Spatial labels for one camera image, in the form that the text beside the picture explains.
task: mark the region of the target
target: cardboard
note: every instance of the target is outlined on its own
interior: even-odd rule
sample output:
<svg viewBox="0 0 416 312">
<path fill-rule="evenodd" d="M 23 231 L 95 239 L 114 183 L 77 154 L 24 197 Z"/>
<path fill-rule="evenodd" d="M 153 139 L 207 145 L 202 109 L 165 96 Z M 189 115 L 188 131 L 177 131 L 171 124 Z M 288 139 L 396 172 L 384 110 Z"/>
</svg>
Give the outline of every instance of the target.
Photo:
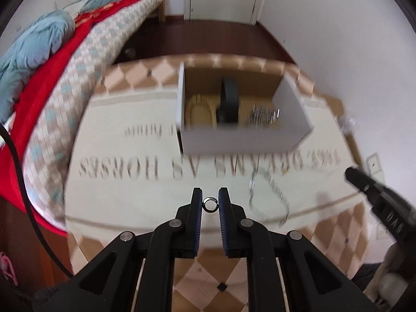
<svg viewBox="0 0 416 312">
<path fill-rule="evenodd" d="M 199 106 L 192 111 L 192 123 L 186 123 L 186 101 L 192 96 L 201 94 L 218 106 L 223 77 L 236 80 L 240 98 L 238 125 L 221 124 L 213 128 L 209 111 Z M 266 128 L 246 127 L 245 118 L 255 104 L 280 109 L 276 123 Z M 176 126 L 185 155 L 286 152 L 314 127 L 296 82 L 288 73 L 282 76 L 236 69 L 185 68 L 183 63 L 179 68 Z"/>
</svg>

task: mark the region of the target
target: bed leg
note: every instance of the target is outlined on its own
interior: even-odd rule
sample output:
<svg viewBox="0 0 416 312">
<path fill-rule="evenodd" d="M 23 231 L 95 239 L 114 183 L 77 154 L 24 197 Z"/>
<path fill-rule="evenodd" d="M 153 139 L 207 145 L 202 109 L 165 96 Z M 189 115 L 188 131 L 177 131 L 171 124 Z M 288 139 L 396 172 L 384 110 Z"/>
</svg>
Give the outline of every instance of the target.
<svg viewBox="0 0 416 312">
<path fill-rule="evenodd" d="M 165 0 L 163 0 L 158 7 L 159 22 L 165 22 Z"/>
</svg>

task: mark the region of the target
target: wall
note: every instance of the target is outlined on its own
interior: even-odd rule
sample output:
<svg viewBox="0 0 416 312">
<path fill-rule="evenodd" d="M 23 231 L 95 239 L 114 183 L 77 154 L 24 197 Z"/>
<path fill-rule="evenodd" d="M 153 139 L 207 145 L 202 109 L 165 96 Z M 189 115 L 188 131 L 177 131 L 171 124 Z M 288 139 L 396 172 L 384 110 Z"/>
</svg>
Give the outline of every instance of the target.
<svg viewBox="0 0 416 312">
<path fill-rule="evenodd" d="M 44 13 L 55 10 L 55 0 L 24 0 L 0 37 L 0 56 L 10 47 L 20 29 Z M 184 14 L 184 0 L 166 0 L 166 14 Z"/>
<path fill-rule="evenodd" d="M 264 0 L 259 21 L 358 123 L 365 159 L 416 205 L 416 34 L 394 0 Z"/>
</svg>

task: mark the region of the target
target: red blanket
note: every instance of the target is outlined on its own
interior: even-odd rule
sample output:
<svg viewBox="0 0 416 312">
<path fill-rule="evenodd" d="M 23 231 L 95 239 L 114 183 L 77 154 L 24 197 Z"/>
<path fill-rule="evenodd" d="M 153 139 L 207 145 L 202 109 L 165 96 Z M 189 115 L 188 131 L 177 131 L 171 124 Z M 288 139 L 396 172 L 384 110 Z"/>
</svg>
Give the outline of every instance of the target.
<svg viewBox="0 0 416 312">
<path fill-rule="evenodd" d="M 16 117 L 10 134 L 16 145 L 21 162 L 40 113 L 64 72 L 72 54 L 87 37 L 95 24 L 138 1 L 140 0 L 120 0 L 90 13 L 80 15 L 75 20 L 77 28 L 71 40 L 63 45 L 30 79 L 20 96 L 19 103 L 15 106 Z M 7 199 L 23 212 L 26 212 L 17 184 L 12 156 L 7 147 L 0 150 L 0 196 Z M 42 226 L 59 235 L 66 235 L 65 231 L 61 231 L 49 224 L 35 210 L 33 212 L 36 220 Z"/>
</svg>

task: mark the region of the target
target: round table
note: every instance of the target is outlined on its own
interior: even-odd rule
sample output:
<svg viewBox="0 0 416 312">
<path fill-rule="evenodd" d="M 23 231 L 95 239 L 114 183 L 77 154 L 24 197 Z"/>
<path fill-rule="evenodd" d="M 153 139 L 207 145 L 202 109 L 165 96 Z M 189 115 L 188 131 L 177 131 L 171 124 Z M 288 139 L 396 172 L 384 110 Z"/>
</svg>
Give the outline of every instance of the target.
<svg viewBox="0 0 416 312">
<path fill-rule="evenodd" d="M 174 111 L 180 62 L 186 66 L 244 69 L 296 78 L 315 129 L 294 151 L 269 155 L 181 156 Z M 190 203 L 194 186 L 216 197 L 227 186 L 233 203 L 247 207 L 252 169 L 267 167 L 292 203 L 288 222 L 352 278 L 368 245 L 363 197 L 343 180 L 353 165 L 331 109 L 313 82 L 289 63 L 234 55 L 165 56 L 121 63 L 97 83 L 74 145 L 65 189 L 66 223 L 75 273 L 119 233 L 152 231 Z M 267 186 L 257 185 L 267 197 Z M 242 311 L 248 302 L 245 259 L 220 248 L 218 213 L 203 214 L 196 259 L 177 259 L 173 311 Z M 224 283 L 225 291 L 217 286 Z"/>
</svg>

